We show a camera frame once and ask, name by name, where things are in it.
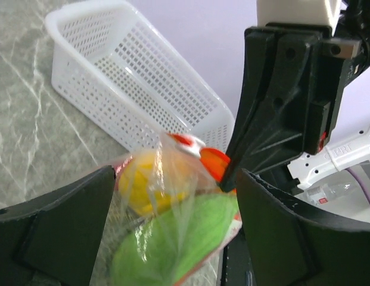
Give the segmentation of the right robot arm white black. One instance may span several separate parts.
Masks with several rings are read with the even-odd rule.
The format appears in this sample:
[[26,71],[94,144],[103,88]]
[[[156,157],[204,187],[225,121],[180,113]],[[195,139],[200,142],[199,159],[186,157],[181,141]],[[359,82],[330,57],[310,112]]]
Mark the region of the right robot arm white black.
[[370,1],[257,1],[220,181],[245,169],[290,191],[370,159],[370,125],[331,143],[344,88],[370,67]]

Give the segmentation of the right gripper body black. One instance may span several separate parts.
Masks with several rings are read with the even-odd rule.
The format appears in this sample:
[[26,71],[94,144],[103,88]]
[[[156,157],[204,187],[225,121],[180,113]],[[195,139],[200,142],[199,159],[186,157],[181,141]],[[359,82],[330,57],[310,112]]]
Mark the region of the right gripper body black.
[[360,32],[340,25],[319,44],[304,151],[319,153],[336,126],[344,88],[360,75]]

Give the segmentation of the yellow pear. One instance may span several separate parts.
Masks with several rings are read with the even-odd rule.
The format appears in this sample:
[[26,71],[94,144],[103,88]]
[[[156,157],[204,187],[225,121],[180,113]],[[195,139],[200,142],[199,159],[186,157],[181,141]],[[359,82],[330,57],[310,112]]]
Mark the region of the yellow pear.
[[117,189],[136,214],[157,215],[190,195],[189,177],[190,169],[181,155],[143,149],[123,164]]

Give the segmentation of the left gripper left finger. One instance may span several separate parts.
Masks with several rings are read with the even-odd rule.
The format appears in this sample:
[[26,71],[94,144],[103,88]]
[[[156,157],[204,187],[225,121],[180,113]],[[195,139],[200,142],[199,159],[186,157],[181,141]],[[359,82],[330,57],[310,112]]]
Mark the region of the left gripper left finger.
[[32,200],[0,209],[0,285],[26,285],[36,272],[88,285],[115,184],[104,166]]

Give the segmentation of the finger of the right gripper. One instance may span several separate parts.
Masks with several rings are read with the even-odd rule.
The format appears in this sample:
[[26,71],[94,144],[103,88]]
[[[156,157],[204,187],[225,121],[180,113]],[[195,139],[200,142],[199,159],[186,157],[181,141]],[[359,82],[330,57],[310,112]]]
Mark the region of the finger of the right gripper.
[[276,36],[272,77],[250,125],[253,139],[239,167],[255,174],[284,165],[304,151],[321,40],[316,31],[268,30]]
[[244,32],[244,42],[244,74],[240,103],[227,149],[231,162],[220,183],[221,189],[225,192],[236,188],[237,171],[247,156],[250,140],[253,139],[253,135],[249,134],[249,128],[260,102],[267,93],[276,58],[274,32],[263,27],[249,27]]

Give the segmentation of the green cucumber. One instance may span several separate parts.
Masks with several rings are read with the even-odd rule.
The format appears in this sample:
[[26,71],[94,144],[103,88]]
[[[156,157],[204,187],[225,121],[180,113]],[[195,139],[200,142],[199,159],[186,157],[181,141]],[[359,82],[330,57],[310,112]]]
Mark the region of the green cucumber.
[[111,264],[113,285],[175,285],[220,247],[238,213],[234,195],[189,198],[133,230]]

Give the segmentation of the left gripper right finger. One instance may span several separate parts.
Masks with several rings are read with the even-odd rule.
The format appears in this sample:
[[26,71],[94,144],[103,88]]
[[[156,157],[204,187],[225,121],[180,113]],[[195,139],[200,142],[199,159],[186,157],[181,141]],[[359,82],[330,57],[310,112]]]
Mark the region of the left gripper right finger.
[[237,197],[258,285],[370,285],[370,223],[305,203],[245,169]]

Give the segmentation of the clear zip bag orange zipper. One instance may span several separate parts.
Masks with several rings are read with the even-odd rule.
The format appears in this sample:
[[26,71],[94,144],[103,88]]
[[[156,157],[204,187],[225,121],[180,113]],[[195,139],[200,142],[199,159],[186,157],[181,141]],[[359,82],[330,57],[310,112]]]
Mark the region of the clear zip bag orange zipper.
[[241,229],[219,180],[225,139],[162,133],[111,162],[116,183],[91,285],[183,285]]

